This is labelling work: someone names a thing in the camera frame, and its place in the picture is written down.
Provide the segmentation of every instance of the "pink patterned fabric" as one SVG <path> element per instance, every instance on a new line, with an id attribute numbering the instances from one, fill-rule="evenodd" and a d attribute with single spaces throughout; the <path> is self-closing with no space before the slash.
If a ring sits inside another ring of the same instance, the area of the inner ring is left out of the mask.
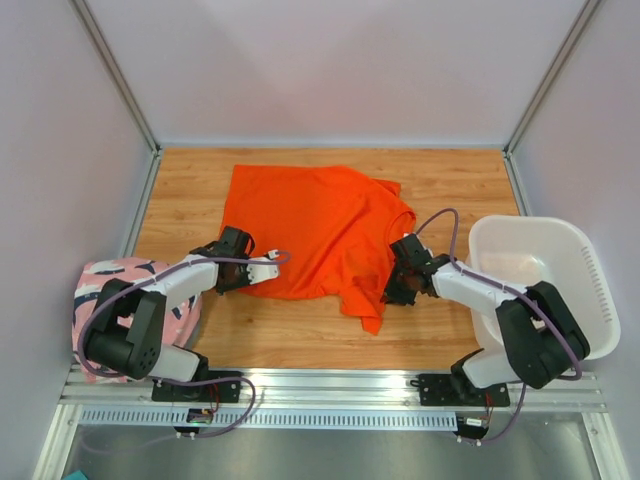
<path id="1" fill-rule="evenodd" d="M 80 330 L 82 330 L 83 325 L 89 319 L 91 312 L 93 312 L 103 285 L 112 278 L 133 282 L 160 273 L 167 268 L 169 268 L 169 265 L 166 263 L 135 257 L 92 262 L 84 266 L 74 295 L 73 320 L 71 326 L 73 353 L 76 356 L 76 360 L 78 358 L 76 352 Z M 176 308 L 166 312 L 162 342 L 184 347 L 198 324 L 201 309 L 202 298 L 200 295 L 195 295 L 185 300 Z M 120 318 L 118 323 L 129 327 L 131 326 L 131 317 Z M 92 365 L 99 370 L 103 369 L 107 371 L 107 369 L 99 365 Z M 89 374 L 84 367 L 83 371 L 85 372 L 88 382 L 96 382 L 96 377 Z M 126 379 L 119 378 L 116 379 L 116 381 L 124 382 Z"/>

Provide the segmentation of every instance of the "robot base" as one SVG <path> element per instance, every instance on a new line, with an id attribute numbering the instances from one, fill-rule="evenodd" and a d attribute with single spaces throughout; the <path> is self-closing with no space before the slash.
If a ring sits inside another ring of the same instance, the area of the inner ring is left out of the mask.
<path id="1" fill-rule="evenodd" d="M 198 380 L 214 380 L 227 377 L 241 377 L 242 372 L 208 370 L 204 378 Z M 238 403 L 240 398 L 240 382 L 224 382 L 218 383 L 217 395 L 220 403 Z M 178 387 L 162 382 L 160 386 L 156 383 L 153 386 L 151 400 L 154 402 L 191 402 L 191 403 L 209 403 L 212 399 L 209 387 Z"/>
<path id="2" fill-rule="evenodd" d="M 423 407 L 486 407 L 487 394 L 494 407 L 510 405 L 505 383 L 485 389 L 473 389 L 461 395 L 453 386 L 452 375 L 447 373 L 423 373 L 411 382 L 420 394 Z"/>

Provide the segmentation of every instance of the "white plastic basket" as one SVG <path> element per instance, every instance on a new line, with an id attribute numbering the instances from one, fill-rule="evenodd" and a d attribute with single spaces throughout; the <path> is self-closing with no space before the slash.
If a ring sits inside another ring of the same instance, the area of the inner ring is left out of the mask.
<path id="1" fill-rule="evenodd" d="M 620 340 L 620 322 L 598 258 L 587 236 L 557 218 L 484 217 L 469 234 L 468 263 L 506 281 L 556 286 L 591 345 L 595 359 Z M 502 345 L 496 320 L 472 312 L 481 347 Z"/>

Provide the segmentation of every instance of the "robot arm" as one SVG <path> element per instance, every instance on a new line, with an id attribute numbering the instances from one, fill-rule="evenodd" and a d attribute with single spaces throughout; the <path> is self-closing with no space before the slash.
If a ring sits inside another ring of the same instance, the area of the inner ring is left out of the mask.
<path id="1" fill-rule="evenodd" d="M 246 232 L 226 227 L 219 241 L 193 250 L 151 279 L 142 279 L 137 285 L 117 278 L 107 282 L 94 312 L 105 303 L 108 306 L 95 317 L 84 336 L 87 359 L 134 379 L 148 375 L 181 382 L 197 379 L 199 372 L 208 369 L 206 358 L 162 343 L 165 312 L 207 290 L 223 294 L 277 278 L 279 268 L 273 263 L 276 252 L 249 259 L 245 252 L 252 242 Z M 212 258 L 250 263 L 215 262 Z M 119 317 L 130 315 L 130 328 L 118 324 Z"/>
<path id="2" fill-rule="evenodd" d="M 474 352 L 452 366 L 454 387 L 461 395 L 464 390 L 514 381 L 542 388 L 571 367 L 557 339 L 548 329 L 536 325 L 535 313 L 515 293 L 537 302 L 578 360 L 589 354 L 586 337 L 550 283 L 526 286 L 480 275 L 461 262 L 456 268 L 448 255 L 433 257 L 415 234 L 393 243 L 391 249 L 395 265 L 383 297 L 387 303 L 413 305 L 418 292 L 427 293 L 461 303 L 498 321 L 504 348 Z M 503 288 L 483 283 L 477 279 L 479 276 Z"/>

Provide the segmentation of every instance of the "black mounting bracket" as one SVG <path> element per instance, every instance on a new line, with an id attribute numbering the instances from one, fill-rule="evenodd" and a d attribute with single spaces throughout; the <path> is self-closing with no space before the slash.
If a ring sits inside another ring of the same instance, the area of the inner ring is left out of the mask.
<path id="1" fill-rule="evenodd" d="M 484 423 L 480 425 L 473 424 L 471 423 L 471 420 L 477 419 L 469 419 L 462 415 L 457 415 L 456 421 L 458 422 L 458 430 L 453 432 L 453 434 L 457 437 L 466 438 L 468 440 L 482 440 L 489 432 L 489 427 Z"/>
<path id="2" fill-rule="evenodd" d="M 432 277 L 440 267 L 449 263 L 449 255 L 434 258 L 415 233 L 392 243 L 390 247 L 395 259 L 382 301 L 394 305 L 413 305 L 418 293 L 437 297 Z"/>
<path id="3" fill-rule="evenodd" d="M 423 407 L 486 407 L 487 394 L 494 407 L 508 407 L 510 405 L 507 385 L 499 383 L 485 389 L 475 389 L 461 395 L 452 382 L 453 375 L 449 373 L 423 373 L 417 380 L 411 381 L 411 386 L 418 389 L 420 405 Z"/>
<path id="4" fill-rule="evenodd" d="M 208 370 L 199 380 L 214 380 L 227 377 L 241 377 L 242 372 L 230 372 L 228 370 Z M 216 397 L 219 403 L 238 403 L 240 399 L 240 383 L 223 382 L 216 384 L 217 392 L 214 392 L 213 403 Z M 208 386 L 204 387 L 179 387 L 162 382 L 160 385 L 155 383 L 151 400 L 154 402 L 182 402 L 182 403 L 209 403 L 212 400 L 212 394 Z"/>

